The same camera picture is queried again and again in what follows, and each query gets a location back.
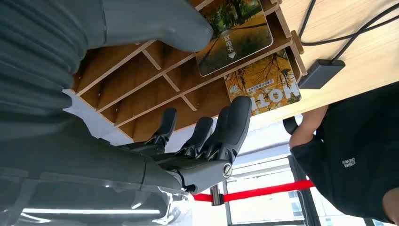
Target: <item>window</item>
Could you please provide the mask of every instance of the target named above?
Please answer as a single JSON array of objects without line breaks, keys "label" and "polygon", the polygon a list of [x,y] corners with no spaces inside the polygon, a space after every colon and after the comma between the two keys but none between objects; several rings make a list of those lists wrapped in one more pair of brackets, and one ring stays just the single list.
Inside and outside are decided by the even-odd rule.
[{"label": "window", "polygon": [[311,194],[321,226],[366,226],[363,218],[348,216],[337,210],[315,187],[311,188]]},{"label": "window", "polygon": [[378,221],[378,220],[373,220],[373,223],[374,223],[375,226],[395,226],[393,224],[384,223],[384,222],[381,222],[381,221]]},{"label": "window", "polygon": [[[227,181],[228,193],[294,182],[287,158],[235,169],[233,173]],[[295,192],[236,200],[229,205],[233,224],[303,220]]]},{"label": "window", "polygon": [[[223,193],[222,183],[219,183],[219,191],[221,194]],[[207,189],[201,193],[210,194],[210,190]],[[192,226],[227,226],[225,204],[212,206],[210,202],[194,202],[192,207],[192,222]]]}]

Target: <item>arrow symbol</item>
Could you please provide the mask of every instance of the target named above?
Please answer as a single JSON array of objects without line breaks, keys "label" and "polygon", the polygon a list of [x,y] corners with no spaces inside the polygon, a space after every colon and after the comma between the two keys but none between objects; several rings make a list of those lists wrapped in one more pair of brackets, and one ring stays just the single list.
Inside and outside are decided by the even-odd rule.
[{"label": "arrow symbol", "polygon": [[235,56],[236,56],[236,52],[232,52],[232,53],[229,54],[229,57],[230,57],[231,59],[234,59]]}]

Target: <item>printed logo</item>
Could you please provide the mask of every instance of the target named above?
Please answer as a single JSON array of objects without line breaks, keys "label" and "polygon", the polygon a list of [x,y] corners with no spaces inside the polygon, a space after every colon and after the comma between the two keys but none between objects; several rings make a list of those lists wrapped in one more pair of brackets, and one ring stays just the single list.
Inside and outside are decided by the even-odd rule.
[{"label": "printed logo", "polygon": [[351,167],[356,164],[355,158],[351,158],[348,160],[343,160],[342,164],[345,168]]},{"label": "printed logo", "polygon": [[[295,97],[300,95],[299,88],[298,88],[298,86],[295,86],[295,85],[291,86],[291,88],[289,88],[288,86],[283,86],[283,91],[281,91],[280,89],[272,89],[270,91],[270,93],[268,94],[268,97],[272,102],[278,103],[283,99],[284,95],[285,95],[286,99],[290,99],[291,94],[293,94]],[[259,108],[267,107],[271,104],[271,102],[265,101],[263,93],[259,94],[257,99],[259,100],[258,104],[256,103],[255,96],[251,97],[252,111],[255,111],[256,109],[259,109]]]}]

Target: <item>black adapter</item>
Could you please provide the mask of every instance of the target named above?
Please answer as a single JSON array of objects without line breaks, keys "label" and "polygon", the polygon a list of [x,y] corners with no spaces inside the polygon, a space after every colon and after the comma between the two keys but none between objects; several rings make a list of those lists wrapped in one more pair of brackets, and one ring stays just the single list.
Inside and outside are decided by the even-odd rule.
[{"label": "black adapter", "polygon": [[345,63],[342,60],[316,60],[309,68],[308,75],[301,78],[298,86],[301,89],[320,89],[344,67]]}]

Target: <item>person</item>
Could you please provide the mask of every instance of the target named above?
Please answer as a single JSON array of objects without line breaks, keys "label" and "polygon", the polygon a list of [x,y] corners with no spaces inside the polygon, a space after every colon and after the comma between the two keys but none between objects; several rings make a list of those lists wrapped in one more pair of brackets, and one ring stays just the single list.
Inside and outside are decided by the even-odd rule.
[{"label": "person", "polygon": [[303,113],[290,149],[342,213],[399,226],[398,94],[396,82]]}]

